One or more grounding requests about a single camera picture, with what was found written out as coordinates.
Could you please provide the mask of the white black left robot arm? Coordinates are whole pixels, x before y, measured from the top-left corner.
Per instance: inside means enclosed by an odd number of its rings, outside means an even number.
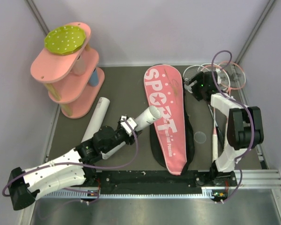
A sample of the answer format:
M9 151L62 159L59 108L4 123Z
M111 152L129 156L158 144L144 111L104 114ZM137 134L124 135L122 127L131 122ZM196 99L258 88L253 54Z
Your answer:
M122 116L116 130L103 126L61 157L38 167L10 173L7 189L14 210L22 210L44 195L70 186L92 186L97 180L94 164L108 159L124 145L137 142L145 125Z

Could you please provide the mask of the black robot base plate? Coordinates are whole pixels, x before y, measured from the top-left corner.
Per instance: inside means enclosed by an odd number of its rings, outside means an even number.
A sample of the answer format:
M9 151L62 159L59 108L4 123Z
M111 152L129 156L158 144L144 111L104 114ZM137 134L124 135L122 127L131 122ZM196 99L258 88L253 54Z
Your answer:
M167 171L103 171L97 177L101 193L111 195L199 194L202 187L226 186L223 180L209 180L208 172L194 170L182 175Z

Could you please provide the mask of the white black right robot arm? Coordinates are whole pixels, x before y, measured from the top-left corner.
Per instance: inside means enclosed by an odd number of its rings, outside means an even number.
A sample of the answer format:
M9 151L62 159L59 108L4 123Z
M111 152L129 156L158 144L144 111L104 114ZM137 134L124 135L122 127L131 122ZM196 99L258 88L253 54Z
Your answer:
M229 96L219 86L220 79L215 71L198 72L183 78L184 88L196 100L204 100L227 118L223 152L214 158L209 170L209 181L218 186L234 171L238 162L256 145L264 140L261 110L248 107Z

